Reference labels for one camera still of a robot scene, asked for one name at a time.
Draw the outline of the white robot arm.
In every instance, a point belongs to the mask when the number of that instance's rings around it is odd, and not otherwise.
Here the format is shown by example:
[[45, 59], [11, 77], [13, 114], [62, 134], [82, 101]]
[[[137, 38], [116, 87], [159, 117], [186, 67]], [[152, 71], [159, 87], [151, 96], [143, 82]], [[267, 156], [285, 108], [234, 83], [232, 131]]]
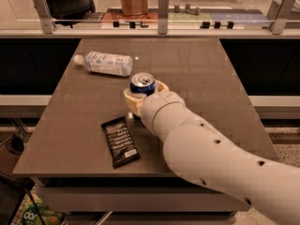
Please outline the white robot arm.
[[225, 193], [278, 225], [300, 225], [300, 169], [238, 147], [161, 83], [147, 96], [128, 88], [129, 109], [163, 143], [167, 166], [189, 183]]

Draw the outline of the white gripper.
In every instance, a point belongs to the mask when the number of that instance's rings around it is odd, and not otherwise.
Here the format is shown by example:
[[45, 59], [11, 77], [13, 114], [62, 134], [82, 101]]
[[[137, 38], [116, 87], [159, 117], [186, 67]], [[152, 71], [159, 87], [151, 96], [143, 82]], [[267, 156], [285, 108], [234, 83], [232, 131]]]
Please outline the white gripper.
[[155, 117], [163, 107], [172, 103], [185, 104], [185, 101], [176, 93], [168, 90], [169, 86], [167, 84], [156, 80], [156, 93], [148, 97], [143, 93], [132, 93], [129, 88], [123, 91], [130, 111], [136, 116], [141, 117], [142, 123], [152, 134], [155, 134], [153, 125]]

